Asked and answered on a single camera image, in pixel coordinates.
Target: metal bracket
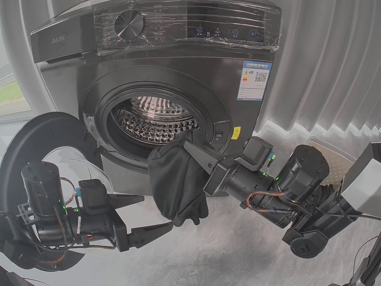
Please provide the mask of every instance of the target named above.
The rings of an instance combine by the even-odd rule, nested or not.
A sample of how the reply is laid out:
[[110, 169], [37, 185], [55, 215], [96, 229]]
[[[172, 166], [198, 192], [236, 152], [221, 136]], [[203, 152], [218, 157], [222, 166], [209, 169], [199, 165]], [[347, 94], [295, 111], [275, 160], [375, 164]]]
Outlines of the metal bracket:
[[101, 138], [99, 132], [97, 131], [95, 127], [95, 122], [94, 122], [94, 116], [93, 115], [84, 115], [83, 120], [85, 122], [85, 126], [87, 128], [87, 131], [91, 133], [91, 135], [94, 137], [97, 143], [97, 148], [102, 145], [106, 145], [106, 142], [103, 141]]
[[26, 226], [34, 225], [36, 222], [41, 220], [41, 218], [37, 216], [36, 213], [32, 210], [29, 203], [20, 204], [18, 208], [20, 216]]

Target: washing machine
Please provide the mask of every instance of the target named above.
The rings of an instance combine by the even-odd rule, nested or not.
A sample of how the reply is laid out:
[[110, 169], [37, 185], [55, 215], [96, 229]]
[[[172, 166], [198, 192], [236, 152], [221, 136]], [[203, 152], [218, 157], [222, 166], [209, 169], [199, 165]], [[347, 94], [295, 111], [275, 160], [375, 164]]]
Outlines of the washing machine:
[[281, 9], [267, 0], [75, 6], [31, 34], [34, 62], [58, 111], [76, 118], [46, 115], [55, 129], [45, 130], [74, 129], [45, 139], [63, 139], [53, 143], [59, 146], [80, 131], [73, 140], [86, 140], [82, 152], [114, 190], [143, 195], [151, 194], [151, 150], [183, 130], [199, 129], [226, 154], [241, 151], [266, 95], [280, 20]]

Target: washing machine drum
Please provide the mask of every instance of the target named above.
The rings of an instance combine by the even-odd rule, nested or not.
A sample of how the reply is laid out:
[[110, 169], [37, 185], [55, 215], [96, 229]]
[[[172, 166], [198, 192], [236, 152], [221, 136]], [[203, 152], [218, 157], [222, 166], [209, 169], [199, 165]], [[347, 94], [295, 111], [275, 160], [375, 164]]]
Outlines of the washing machine drum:
[[128, 137], [152, 145], [163, 145], [176, 134], [198, 129], [195, 117], [181, 105], [165, 98], [140, 96], [112, 109], [112, 119]]

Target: washing machine door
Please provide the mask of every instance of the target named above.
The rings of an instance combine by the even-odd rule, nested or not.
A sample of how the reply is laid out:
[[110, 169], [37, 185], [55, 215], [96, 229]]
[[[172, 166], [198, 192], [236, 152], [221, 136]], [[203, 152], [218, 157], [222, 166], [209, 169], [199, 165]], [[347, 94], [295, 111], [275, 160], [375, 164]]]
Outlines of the washing machine door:
[[[26, 203], [27, 195], [21, 177], [21, 169], [30, 161], [54, 157], [54, 150], [67, 148], [83, 155], [83, 160], [95, 169], [103, 169], [101, 156], [93, 136], [72, 115], [64, 112], [49, 112], [27, 122], [9, 144], [0, 166], [0, 210], [19, 214], [18, 205]], [[57, 259], [57, 252], [45, 251], [46, 260]], [[67, 251], [57, 265], [39, 265], [44, 271], [59, 271], [71, 268], [84, 254]]]

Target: plastic wrap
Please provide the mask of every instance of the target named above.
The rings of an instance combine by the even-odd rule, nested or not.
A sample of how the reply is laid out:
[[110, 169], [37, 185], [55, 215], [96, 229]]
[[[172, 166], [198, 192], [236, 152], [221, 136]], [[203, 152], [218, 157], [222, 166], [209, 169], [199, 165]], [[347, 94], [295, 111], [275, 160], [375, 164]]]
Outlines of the plastic wrap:
[[[115, 21], [125, 11], [137, 11], [143, 31], [125, 40], [115, 32]], [[94, 10], [100, 55], [115, 50], [200, 44], [276, 51], [281, 10], [277, 7], [227, 0], [140, 0]]]

